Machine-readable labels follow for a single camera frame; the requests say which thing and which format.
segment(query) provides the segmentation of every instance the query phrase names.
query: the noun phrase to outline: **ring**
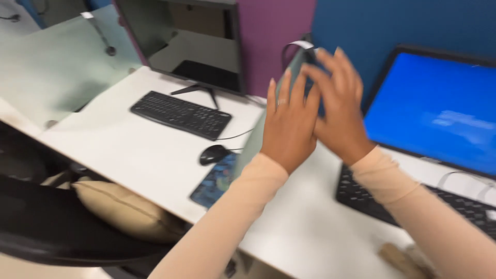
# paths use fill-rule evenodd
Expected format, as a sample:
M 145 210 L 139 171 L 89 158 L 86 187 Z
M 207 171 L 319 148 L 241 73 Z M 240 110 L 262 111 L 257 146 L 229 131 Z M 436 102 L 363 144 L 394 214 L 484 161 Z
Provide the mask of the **ring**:
M 278 100 L 277 100 L 277 105 L 278 105 L 278 106 L 279 106 L 279 105 L 285 105 L 285 104 L 287 104 L 287 103 L 288 103 L 288 100 L 286 100 L 286 99 L 280 99 L 280 100 L 278 99 Z

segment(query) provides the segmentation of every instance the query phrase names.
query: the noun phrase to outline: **blue screen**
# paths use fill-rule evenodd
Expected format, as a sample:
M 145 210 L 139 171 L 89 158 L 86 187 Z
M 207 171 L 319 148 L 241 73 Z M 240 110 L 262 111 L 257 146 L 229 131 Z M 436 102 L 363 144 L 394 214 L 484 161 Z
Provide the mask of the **blue screen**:
M 378 143 L 496 175 L 496 68 L 399 54 L 365 126 Z

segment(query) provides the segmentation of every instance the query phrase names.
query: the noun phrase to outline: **monitor stand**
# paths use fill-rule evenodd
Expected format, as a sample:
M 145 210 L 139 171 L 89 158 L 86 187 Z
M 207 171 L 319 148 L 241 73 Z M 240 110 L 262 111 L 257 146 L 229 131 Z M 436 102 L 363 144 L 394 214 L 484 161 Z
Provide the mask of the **monitor stand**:
M 188 92 L 193 92 L 193 91 L 198 91 L 198 90 L 205 90 L 210 94 L 210 97 L 212 97 L 212 101 L 214 102 L 215 109 L 219 110 L 219 105 L 217 104 L 217 99 L 215 98 L 215 92 L 212 88 L 204 87 L 198 84 L 192 85 L 190 87 L 186 87 L 183 89 L 180 89 L 178 91 L 174 91 L 171 93 L 171 95 L 178 95 L 178 94 L 183 94 L 183 93 L 188 93 Z

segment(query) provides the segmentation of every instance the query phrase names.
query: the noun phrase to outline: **computer monitor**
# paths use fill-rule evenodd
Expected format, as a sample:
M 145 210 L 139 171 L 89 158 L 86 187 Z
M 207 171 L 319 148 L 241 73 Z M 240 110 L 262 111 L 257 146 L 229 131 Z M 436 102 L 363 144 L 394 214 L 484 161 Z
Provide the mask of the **computer monitor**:
M 364 108 L 371 140 L 496 177 L 496 62 L 400 46 Z
M 245 95 L 234 0 L 115 0 L 152 70 L 206 89 Z

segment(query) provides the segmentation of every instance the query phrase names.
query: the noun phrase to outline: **monitor bezel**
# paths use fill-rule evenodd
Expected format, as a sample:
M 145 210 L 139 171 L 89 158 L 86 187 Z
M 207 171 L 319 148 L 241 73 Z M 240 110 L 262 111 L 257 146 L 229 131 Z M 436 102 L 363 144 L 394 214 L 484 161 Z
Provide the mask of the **monitor bezel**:
M 237 96 L 246 96 L 247 95 L 247 86 L 246 86 L 246 77 L 245 77 L 245 68 L 244 68 L 244 62 L 243 62 L 243 52 L 242 52 L 242 42 L 241 42 L 241 32 L 240 32 L 240 24 L 239 24 L 239 14 L 238 14 L 238 4 L 234 0 L 156 0 L 156 1 L 164 1 L 164 2 L 175 2 L 175 3 L 182 3 L 182 4 L 189 4 L 189 5 L 198 5 L 198 6 L 205 6 L 205 7 L 212 7 L 212 8 L 219 8 L 219 9 L 224 9 L 224 10 L 229 10 L 233 17 L 233 22 L 232 22 L 232 29 L 233 29 L 233 36 L 234 40 L 236 42 L 237 46 L 237 59 L 238 59 L 238 65 L 239 65 L 239 83 L 240 83 L 240 91 L 235 91 L 235 90 L 230 90 L 227 88 L 223 88 L 220 86 L 216 86 L 207 82 L 202 82 L 199 80 L 193 80 L 190 78 L 187 78 L 185 76 L 173 74 L 169 71 L 161 70 L 158 68 L 152 67 L 150 61 L 148 58 L 146 58 L 143 55 L 143 51 L 141 49 L 141 46 L 139 45 L 139 42 L 136 40 L 136 34 L 134 33 L 133 28 L 129 24 L 129 21 L 126 18 L 126 15 L 122 12 L 121 9 L 121 4 L 119 0 L 114 0 L 114 4 L 116 5 L 119 14 L 121 15 L 125 25 L 127 26 L 127 29 L 133 36 L 133 39 L 136 42 L 136 46 L 139 48 L 139 51 L 141 52 L 141 56 L 146 60 L 146 63 L 148 64 L 147 66 L 150 67 L 153 71 L 166 74 L 175 78 L 179 78 L 182 80 L 186 81 L 191 81 L 194 82 L 195 84 L 198 84 L 203 87 L 207 88 L 212 88 L 216 90 L 220 90 L 223 92 L 231 93 Z
M 395 47 L 395 49 L 389 54 L 382 71 L 380 72 L 378 78 L 376 79 L 374 85 L 372 86 L 372 90 L 368 98 L 366 99 L 362 113 L 365 117 L 367 116 L 367 112 L 369 108 L 372 106 L 375 97 L 379 93 L 380 88 L 382 87 L 382 84 L 384 83 L 385 79 L 387 78 L 387 75 L 389 74 L 389 71 L 391 70 L 391 67 L 394 65 L 394 62 L 396 61 L 396 58 L 398 57 L 399 54 L 401 53 L 407 53 L 407 54 L 413 54 L 413 55 L 419 55 L 419 56 L 424 56 L 424 57 L 430 57 L 430 58 L 436 58 L 436 59 L 442 59 L 442 60 L 448 60 L 448 61 L 456 61 L 456 62 L 462 62 L 462 63 L 467 63 L 467 64 L 474 64 L 474 65 L 481 65 L 485 67 L 495 67 L 496 68 L 496 60 L 494 59 L 486 59 L 486 58 L 480 58 L 480 57 L 475 57 L 475 56 L 469 56 L 469 55 L 464 55 L 464 54 L 459 54 L 455 52 L 450 52 L 450 51 L 441 51 L 441 50 L 435 50 L 435 49 L 430 49 L 430 48 L 425 48 L 425 47 L 419 47 L 419 46 L 413 46 L 413 45 L 406 45 L 406 44 L 400 44 Z M 478 176 L 486 177 L 489 179 L 496 179 L 496 175 L 491 175 L 485 172 L 481 172 L 478 170 L 474 170 L 471 168 L 467 168 L 464 166 L 460 166 L 451 162 L 443 161 L 439 158 L 433 158 L 433 157 L 428 157 L 425 155 L 422 155 L 420 153 L 412 152 L 409 150 L 401 149 L 392 145 L 384 144 L 379 141 L 373 141 L 377 144 L 379 144 L 382 147 L 398 151 L 400 153 L 404 153 L 407 155 L 411 155 L 417 158 L 420 158 L 422 160 L 431 162 L 431 163 L 436 163 L 440 165 L 444 165 L 447 167 L 455 168 L 461 171 L 465 171 L 471 174 L 475 174 Z

